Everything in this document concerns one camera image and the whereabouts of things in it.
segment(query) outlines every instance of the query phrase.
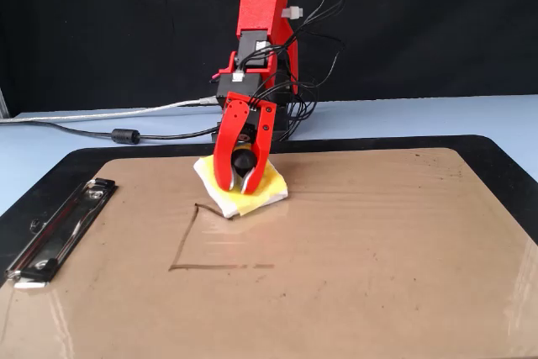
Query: screw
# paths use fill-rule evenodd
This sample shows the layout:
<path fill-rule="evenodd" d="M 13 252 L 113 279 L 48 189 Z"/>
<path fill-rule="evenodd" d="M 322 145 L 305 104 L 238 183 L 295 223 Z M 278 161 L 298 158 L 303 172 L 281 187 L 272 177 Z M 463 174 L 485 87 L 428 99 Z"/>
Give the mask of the screw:
<path fill-rule="evenodd" d="M 32 223 L 30 223 L 30 231 L 34 234 L 39 233 L 42 228 L 43 224 L 39 219 L 34 219 L 32 220 Z"/>
<path fill-rule="evenodd" d="M 103 196 L 103 191 L 91 191 L 89 192 L 90 198 L 100 199 Z"/>

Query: cable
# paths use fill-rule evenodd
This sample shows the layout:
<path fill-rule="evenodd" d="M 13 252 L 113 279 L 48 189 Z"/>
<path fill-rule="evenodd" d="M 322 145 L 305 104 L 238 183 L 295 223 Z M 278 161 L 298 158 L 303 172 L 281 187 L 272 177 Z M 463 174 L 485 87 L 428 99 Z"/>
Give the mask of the cable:
<path fill-rule="evenodd" d="M 92 138 L 110 138 L 111 134 L 109 132 L 92 132 L 87 130 L 67 128 L 58 124 L 53 124 L 52 122 L 41 122 L 41 121 L 29 121 L 29 122 L 1 122 L 0 125 L 32 125 L 32 126 L 45 126 L 48 128 L 58 129 L 68 134 L 90 136 Z"/>
<path fill-rule="evenodd" d="M 92 138 L 109 138 L 116 143 L 126 145 L 137 145 L 141 140 L 178 140 L 196 138 L 198 136 L 209 135 L 219 130 L 218 126 L 214 128 L 200 130 L 191 134 L 182 135 L 141 135 L 136 129 L 114 129 L 112 132 L 92 132 L 88 130 L 80 130 L 67 128 L 52 122 L 30 121 L 30 122 L 0 122 L 0 125 L 32 125 L 45 126 L 47 128 L 58 129 L 68 134 L 90 136 Z"/>
<path fill-rule="evenodd" d="M 147 139 L 147 140 L 174 140 L 174 139 L 189 139 L 189 138 L 196 138 L 198 136 L 203 135 L 209 135 L 213 132 L 217 132 L 219 130 L 218 126 L 215 126 L 214 128 L 209 128 L 206 130 L 200 130 L 199 132 L 193 132 L 191 134 L 184 134 L 184 135 L 140 135 L 141 139 Z"/>
<path fill-rule="evenodd" d="M 123 118 L 131 117 L 133 115 L 154 113 L 156 111 L 162 111 L 164 109 L 175 107 L 186 107 L 195 105 L 217 105 L 217 98 L 215 96 L 200 98 L 198 100 L 181 101 L 179 103 L 172 103 L 167 105 L 161 105 L 160 107 L 151 107 L 137 109 L 135 111 L 125 111 L 122 113 L 106 113 L 106 114 L 86 114 L 86 115 L 67 115 L 57 117 L 31 117 L 31 118 L 6 118 L 0 119 L 0 124 L 17 123 L 17 122 L 32 122 L 32 121 L 72 121 L 72 120 L 85 120 L 85 119 L 109 119 L 109 118 Z"/>

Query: clipboard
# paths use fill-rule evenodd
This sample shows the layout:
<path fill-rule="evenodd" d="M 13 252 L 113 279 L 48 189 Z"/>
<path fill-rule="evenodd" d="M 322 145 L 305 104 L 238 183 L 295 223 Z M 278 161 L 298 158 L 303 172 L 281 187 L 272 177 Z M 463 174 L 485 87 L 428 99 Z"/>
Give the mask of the clipboard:
<path fill-rule="evenodd" d="M 69 155 L 13 208 L 42 213 L 39 191 L 96 175 L 119 188 L 48 289 L 0 289 L 0 352 L 538 354 L 538 187 L 491 140 L 320 140 L 275 151 L 292 197 L 232 222 L 211 211 L 191 169 L 211 145 Z"/>

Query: table surface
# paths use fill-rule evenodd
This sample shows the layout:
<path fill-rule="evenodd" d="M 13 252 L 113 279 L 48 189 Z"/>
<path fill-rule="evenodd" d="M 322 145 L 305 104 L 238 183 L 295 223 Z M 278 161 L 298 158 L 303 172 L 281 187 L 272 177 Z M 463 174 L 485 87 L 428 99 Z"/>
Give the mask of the table surface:
<path fill-rule="evenodd" d="M 122 110 L 103 110 L 115 112 Z M 46 117 L 85 112 L 21 114 Z M 137 129 L 143 135 L 174 135 L 215 126 L 219 107 L 175 108 L 124 119 L 65 122 L 76 129 Z M 538 180 L 538 95 L 472 98 L 421 98 L 320 103 L 294 140 L 378 138 L 427 135 L 482 135 L 493 140 Z M 208 143 L 209 135 L 190 140 L 148 141 L 159 145 Z M 68 153 L 115 147 L 111 140 L 70 135 L 33 126 L 0 128 L 0 214 Z"/>

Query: black cable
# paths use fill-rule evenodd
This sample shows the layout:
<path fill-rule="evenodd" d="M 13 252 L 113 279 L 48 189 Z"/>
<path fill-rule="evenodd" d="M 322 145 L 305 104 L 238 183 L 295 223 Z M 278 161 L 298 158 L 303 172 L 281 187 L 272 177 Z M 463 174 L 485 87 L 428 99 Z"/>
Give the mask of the black cable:
<path fill-rule="evenodd" d="M 88 130 L 73 129 L 54 124 L 52 122 L 28 121 L 28 122 L 0 122 L 0 125 L 32 125 L 45 126 L 47 128 L 58 129 L 72 135 L 90 136 L 93 138 L 109 138 L 116 143 L 127 145 L 137 145 L 140 140 L 177 140 L 196 138 L 198 136 L 209 135 L 219 130 L 218 126 L 214 128 L 200 130 L 191 134 L 182 135 L 141 135 L 136 129 L 114 129 L 112 132 L 92 132 Z"/>
<path fill-rule="evenodd" d="M 174 140 L 174 139 L 189 139 L 189 138 L 196 138 L 197 136 L 203 136 L 203 135 L 209 135 L 213 132 L 217 132 L 219 130 L 218 126 L 215 126 L 214 128 L 209 128 L 206 130 L 200 130 L 199 132 L 193 132 L 191 134 L 184 134 L 184 135 L 140 135 L 141 139 L 147 139 L 147 140 Z"/>
<path fill-rule="evenodd" d="M 110 132 L 92 132 L 87 130 L 67 128 L 52 122 L 41 121 L 28 121 L 28 122 L 0 122 L 0 125 L 32 125 L 32 126 L 46 126 L 48 128 L 58 129 L 68 134 L 90 136 L 92 138 L 110 138 L 112 134 Z"/>

